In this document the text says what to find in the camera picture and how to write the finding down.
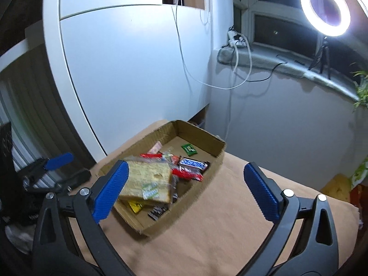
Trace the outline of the white cabinet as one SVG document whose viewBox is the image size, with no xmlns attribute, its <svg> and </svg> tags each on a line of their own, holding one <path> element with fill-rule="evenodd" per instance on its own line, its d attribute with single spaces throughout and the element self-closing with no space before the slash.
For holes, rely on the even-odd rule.
<svg viewBox="0 0 368 276">
<path fill-rule="evenodd" d="M 47 57 L 62 104 L 96 161 L 151 123 L 189 120 L 211 93 L 233 0 L 43 0 Z"/>
</svg>

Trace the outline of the green potted plant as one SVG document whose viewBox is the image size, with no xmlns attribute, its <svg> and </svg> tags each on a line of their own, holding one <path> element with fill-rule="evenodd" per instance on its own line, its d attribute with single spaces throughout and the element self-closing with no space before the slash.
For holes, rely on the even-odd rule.
<svg viewBox="0 0 368 276">
<path fill-rule="evenodd" d="M 367 108 L 368 101 L 368 76 L 367 71 L 360 70 L 352 73 L 353 77 L 360 77 L 360 83 L 354 82 L 358 101 L 354 104 L 354 111 L 360 106 Z"/>
</svg>

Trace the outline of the green candy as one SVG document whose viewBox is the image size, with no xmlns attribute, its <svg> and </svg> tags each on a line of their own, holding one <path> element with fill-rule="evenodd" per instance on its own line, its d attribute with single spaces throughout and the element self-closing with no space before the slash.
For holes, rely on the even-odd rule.
<svg viewBox="0 0 368 276">
<path fill-rule="evenodd" d="M 196 155 L 198 153 L 198 151 L 196 151 L 196 149 L 190 143 L 182 145 L 181 148 L 185 151 L 185 153 L 188 156 L 193 156 L 193 155 Z"/>
</svg>

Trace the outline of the sandwich bread pack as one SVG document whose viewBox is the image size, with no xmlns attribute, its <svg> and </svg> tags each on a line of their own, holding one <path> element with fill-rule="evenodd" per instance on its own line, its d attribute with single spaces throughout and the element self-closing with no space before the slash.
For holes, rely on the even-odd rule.
<svg viewBox="0 0 368 276">
<path fill-rule="evenodd" d="M 118 198 L 146 204 L 170 204 L 174 191 L 173 166 L 167 161 L 129 157 L 129 178 Z"/>
</svg>

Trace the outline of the open cardboard box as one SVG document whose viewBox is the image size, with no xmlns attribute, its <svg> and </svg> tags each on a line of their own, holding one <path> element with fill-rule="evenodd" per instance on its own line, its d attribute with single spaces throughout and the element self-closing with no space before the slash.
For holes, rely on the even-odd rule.
<svg viewBox="0 0 368 276">
<path fill-rule="evenodd" d="M 223 162 L 226 143 L 186 121 L 170 121 L 115 156 L 101 161 L 97 176 L 118 161 L 129 178 L 114 204 L 135 232 L 155 237 L 170 227 L 200 196 Z"/>
</svg>

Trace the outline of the white power strip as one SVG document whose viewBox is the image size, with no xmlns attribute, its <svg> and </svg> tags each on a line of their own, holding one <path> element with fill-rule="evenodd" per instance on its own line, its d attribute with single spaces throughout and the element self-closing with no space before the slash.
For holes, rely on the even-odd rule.
<svg viewBox="0 0 368 276">
<path fill-rule="evenodd" d="M 228 44 L 230 47 L 244 48 L 246 46 L 244 37 L 233 28 L 228 31 Z"/>
</svg>

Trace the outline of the green snack bag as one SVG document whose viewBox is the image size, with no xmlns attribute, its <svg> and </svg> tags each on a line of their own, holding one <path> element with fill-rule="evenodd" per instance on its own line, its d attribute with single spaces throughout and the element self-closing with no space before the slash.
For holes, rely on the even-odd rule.
<svg viewBox="0 0 368 276">
<path fill-rule="evenodd" d="M 357 185 L 362 183 L 367 177 L 368 171 L 368 156 L 362 161 L 359 167 L 355 170 L 353 175 L 351 176 L 351 189 L 353 190 Z"/>
</svg>

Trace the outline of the red clear snack packet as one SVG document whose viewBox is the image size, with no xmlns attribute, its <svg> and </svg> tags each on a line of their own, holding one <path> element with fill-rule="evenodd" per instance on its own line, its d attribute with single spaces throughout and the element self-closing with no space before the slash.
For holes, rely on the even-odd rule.
<svg viewBox="0 0 368 276">
<path fill-rule="evenodd" d="M 141 153 L 141 158 L 155 160 L 155 161 L 167 161 L 173 165 L 177 165 L 180 156 L 173 153 L 173 148 L 164 148 L 160 141 L 157 141 L 147 153 Z"/>
</svg>

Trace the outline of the Snickers bar on table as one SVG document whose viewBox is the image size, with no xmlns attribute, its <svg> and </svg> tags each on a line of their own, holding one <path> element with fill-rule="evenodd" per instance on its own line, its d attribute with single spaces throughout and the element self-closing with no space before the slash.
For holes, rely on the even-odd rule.
<svg viewBox="0 0 368 276">
<path fill-rule="evenodd" d="M 208 161 L 198 161 L 190 158 L 180 158 L 178 164 L 197 169 L 201 173 L 204 173 L 210 167 L 210 162 Z"/>
</svg>

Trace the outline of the black white snack packet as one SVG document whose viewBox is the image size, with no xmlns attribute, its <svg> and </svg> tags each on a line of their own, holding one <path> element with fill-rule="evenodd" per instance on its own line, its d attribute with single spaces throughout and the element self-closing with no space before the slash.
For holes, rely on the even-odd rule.
<svg viewBox="0 0 368 276">
<path fill-rule="evenodd" d="M 154 221 L 157 221 L 168 210 L 169 210 L 169 205 L 167 205 L 167 204 L 155 206 L 155 207 L 153 207 L 153 209 L 151 209 L 148 212 L 148 217 L 151 218 Z"/>
</svg>

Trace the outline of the yellow snack packet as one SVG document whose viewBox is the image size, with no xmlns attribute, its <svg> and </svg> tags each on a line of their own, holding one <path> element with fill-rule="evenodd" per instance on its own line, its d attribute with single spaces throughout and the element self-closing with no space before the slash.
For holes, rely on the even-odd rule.
<svg viewBox="0 0 368 276">
<path fill-rule="evenodd" d="M 134 214 L 138 214 L 144 207 L 142 204 L 136 201 L 124 201 L 124 205 L 129 207 Z"/>
</svg>

